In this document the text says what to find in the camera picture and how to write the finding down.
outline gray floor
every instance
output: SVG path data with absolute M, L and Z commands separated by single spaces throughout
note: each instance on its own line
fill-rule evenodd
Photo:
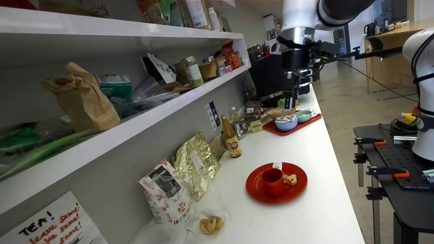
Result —
M 365 72 L 363 60 L 352 65 Z M 340 63 L 331 63 L 321 72 L 321 80 L 314 83 L 319 105 L 324 115 L 342 175 L 345 180 L 357 220 L 367 244 L 374 243 L 372 233 L 372 204 L 366 200 L 366 187 L 358 187 L 357 168 L 352 162 L 356 147 L 353 145 L 356 126 L 389 123 L 401 112 L 410 112 L 412 101 L 404 98 L 377 101 L 374 94 L 366 92 L 366 78 Z M 387 97 L 393 94 L 383 92 Z M 365 186 L 370 178 L 365 175 Z M 393 243 L 393 210 L 385 198 L 380 202 L 381 243 Z M 434 235 L 420 234 L 419 243 L 433 243 Z

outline blue bowl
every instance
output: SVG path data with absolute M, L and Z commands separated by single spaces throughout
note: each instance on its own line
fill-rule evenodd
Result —
M 288 122 L 285 124 L 278 124 L 276 121 L 274 121 L 274 124 L 276 124 L 277 128 L 281 131 L 290 131 L 294 129 L 297 126 L 298 118 L 296 117 L 292 122 Z
M 310 118 L 312 118 L 312 112 L 310 112 L 309 110 L 298 111 L 296 112 L 296 116 L 299 120 L 299 123 L 306 123 L 310 120 Z

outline white countertop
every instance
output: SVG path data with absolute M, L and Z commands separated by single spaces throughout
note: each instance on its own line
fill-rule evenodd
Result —
M 319 110 L 312 87 L 299 101 L 297 109 Z M 215 243 L 365 243 L 324 119 L 287 136 L 249 132 L 240 147 L 239 158 L 223 155 L 214 180 L 232 217 Z M 306 172 L 307 187 L 299 197 L 282 204 L 250 197 L 247 177 L 271 162 L 289 162 Z

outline wooden desk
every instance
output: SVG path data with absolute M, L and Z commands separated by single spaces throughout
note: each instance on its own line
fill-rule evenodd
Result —
M 416 22 L 410 22 L 408 26 L 397 28 L 393 31 L 389 31 L 383 34 L 365 37 L 365 49 L 366 52 L 370 52 L 371 38 L 378 38 L 383 43 L 383 49 L 390 49 L 394 47 L 403 46 L 405 41 L 411 37 L 414 33 L 434 26 L 434 19 L 421 20 Z M 403 84 L 412 85 L 413 76 L 411 74 L 410 63 L 404 58 L 402 53 L 383 59 L 383 64 L 380 69 L 381 58 L 373 57 L 365 59 L 366 73 L 368 76 L 376 79 L 379 82 L 402 80 Z M 367 78 L 367 91 L 374 92 L 377 90 L 377 83 L 372 79 Z M 394 83 L 385 84 L 387 87 L 394 88 L 399 86 Z

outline handwritten sign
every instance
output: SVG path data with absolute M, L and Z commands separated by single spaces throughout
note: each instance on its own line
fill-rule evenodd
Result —
M 107 244 L 72 192 L 0 238 L 0 244 Z

